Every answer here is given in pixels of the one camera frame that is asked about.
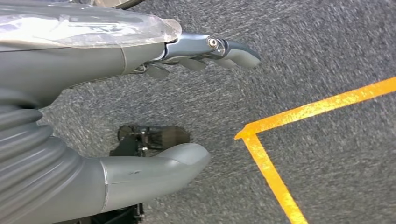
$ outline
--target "screw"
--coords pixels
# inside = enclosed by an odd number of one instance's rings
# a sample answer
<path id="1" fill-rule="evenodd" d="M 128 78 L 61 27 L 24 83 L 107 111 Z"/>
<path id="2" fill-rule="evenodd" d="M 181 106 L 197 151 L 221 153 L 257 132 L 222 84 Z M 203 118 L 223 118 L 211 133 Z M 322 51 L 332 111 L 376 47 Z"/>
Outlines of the screw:
<path id="1" fill-rule="evenodd" d="M 216 38 L 214 38 L 214 37 L 209 37 L 208 38 L 209 47 L 211 47 L 213 49 L 216 49 L 218 44 L 219 44 L 219 42 L 217 41 Z"/>

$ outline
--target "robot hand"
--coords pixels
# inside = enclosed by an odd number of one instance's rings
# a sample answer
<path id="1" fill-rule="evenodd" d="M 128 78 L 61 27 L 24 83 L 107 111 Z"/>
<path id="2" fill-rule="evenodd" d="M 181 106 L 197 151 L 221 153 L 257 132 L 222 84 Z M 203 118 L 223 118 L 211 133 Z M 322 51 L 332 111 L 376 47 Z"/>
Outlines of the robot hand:
<path id="1" fill-rule="evenodd" d="M 253 68 L 260 63 L 260 56 L 237 42 L 213 35 L 182 33 L 177 40 L 166 43 L 162 54 L 145 63 L 144 69 L 152 77 L 164 78 L 169 72 L 161 64 L 180 64 L 198 71 L 206 68 L 206 61 L 214 61 L 225 68 Z"/>

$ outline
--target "clear plastic cover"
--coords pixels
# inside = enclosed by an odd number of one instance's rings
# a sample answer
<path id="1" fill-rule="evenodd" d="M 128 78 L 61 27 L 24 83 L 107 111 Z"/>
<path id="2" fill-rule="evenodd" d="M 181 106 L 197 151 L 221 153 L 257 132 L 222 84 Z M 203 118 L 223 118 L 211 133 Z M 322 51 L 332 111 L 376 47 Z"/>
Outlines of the clear plastic cover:
<path id="1" fill-rule="evenodd" d="M 94 0 L 93 2 L 96 6 L 113 8 L 115 6 L 124 4 L 127 1 L 129 0 Z"/>
<path id="2" fill-rule="evenodd" d="M 130 47 L 170 42 L 181 32 L 176 20 L 121 9 L 0 0 L 0 42 L 75 48 Z"/>

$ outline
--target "orange tape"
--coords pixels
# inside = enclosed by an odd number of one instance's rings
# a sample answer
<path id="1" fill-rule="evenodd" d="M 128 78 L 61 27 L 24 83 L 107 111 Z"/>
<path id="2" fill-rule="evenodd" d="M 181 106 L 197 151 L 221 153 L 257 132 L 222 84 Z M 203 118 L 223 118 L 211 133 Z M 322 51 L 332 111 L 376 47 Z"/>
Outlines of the orange tape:
<path id="1" fill-rule="evenodd" d="M 257 135 L 245 137 L 243 141 L 290 222 L 292 224 L 307 224 L 307 220 L 294 202 Z"/>
<path id="2" fill-rule="evenodd" d="M 309 118 L 340 107 L 356 104 L 361 101 L 372 99 L 396 91 L 396 77 L 367 85 L 365 87 L 329 97 L 315 103 L 307 104 L 289 111 L 285 111 L 271 117 L 267 117 L 247 124 L 235 139 L 241 139 L 256 133 L 286 125 L 298 120 Z"/>
<path id="3" fill-rule="evenodd" d="M 395 91 L 396 77 L 393 77 L 255 121 L 247 124 L 242 131 L 235 136 L 236 140 L 243 139 L 245 142 L 246 147 L 291 224 L 307 224 L 307 221 L 286 185 L 283 183 L 271 159 L 268 157 L 267 152 L 257 137 L 257 133 Z"/>

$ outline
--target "gray carpet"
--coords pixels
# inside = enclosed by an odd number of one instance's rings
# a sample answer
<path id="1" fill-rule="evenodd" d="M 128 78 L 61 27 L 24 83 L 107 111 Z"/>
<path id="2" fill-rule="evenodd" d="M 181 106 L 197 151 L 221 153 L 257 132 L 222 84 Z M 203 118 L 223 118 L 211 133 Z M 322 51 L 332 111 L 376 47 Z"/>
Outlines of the gray carpet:
<path id="1" fill-rule="evenodd" d="M 212 161 L 191 185 L 146 204 L 147 224 L 289 223 L 243 142 L 252 121 L 395 76 L 393 0 L 146 0 L 134 10 L 247 43 L 256 69 L 211 65 L 64 91 L 44 122 L 104 156 L 125 123 L 178 125 Z M 309 223 L 396 223 L 396 93 L 259 136 Z"/>

